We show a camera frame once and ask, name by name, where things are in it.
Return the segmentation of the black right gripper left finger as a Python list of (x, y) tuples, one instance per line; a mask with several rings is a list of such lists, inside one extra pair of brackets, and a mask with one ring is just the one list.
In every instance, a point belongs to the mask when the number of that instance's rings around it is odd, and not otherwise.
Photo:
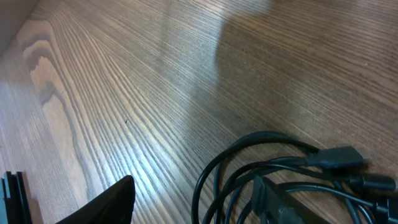
[(130, 224), (135, 196), (134, 179), (126, 175), (58, 224)]

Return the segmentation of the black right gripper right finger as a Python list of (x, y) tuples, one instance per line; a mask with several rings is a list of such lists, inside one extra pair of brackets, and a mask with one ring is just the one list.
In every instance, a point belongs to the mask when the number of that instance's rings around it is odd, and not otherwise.
[(261, 223), (328, 224), (266, 177), (254, 178), (251, 206)]

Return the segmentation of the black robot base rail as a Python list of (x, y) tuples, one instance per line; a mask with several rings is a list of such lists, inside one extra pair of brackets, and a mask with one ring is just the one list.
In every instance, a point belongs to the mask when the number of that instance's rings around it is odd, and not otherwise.
[(32, 224), (22, 172), (1, 177), (1, 224)]

